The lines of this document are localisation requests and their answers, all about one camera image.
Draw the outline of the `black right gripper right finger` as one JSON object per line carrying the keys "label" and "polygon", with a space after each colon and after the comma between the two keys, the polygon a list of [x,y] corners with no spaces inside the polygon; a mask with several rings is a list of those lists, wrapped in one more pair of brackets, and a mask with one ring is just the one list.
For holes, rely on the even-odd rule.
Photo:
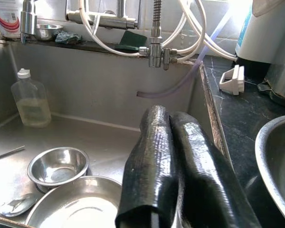
{"label": "black right gripper right finger", "polygon": [[193,116],[175,112],[171,128],[179,160],[178,216],[184,228],[259,228],[235,173]]}

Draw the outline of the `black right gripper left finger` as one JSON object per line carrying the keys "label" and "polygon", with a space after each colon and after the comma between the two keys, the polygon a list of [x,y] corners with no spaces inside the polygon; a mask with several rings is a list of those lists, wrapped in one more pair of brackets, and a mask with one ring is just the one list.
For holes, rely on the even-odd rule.
{"label": "black right gripper left finger", "polygon": [[124,166],[115,226],[170,228],[178,188],[170,116],[164,106],[154,105],[142,116],[140,136]]}

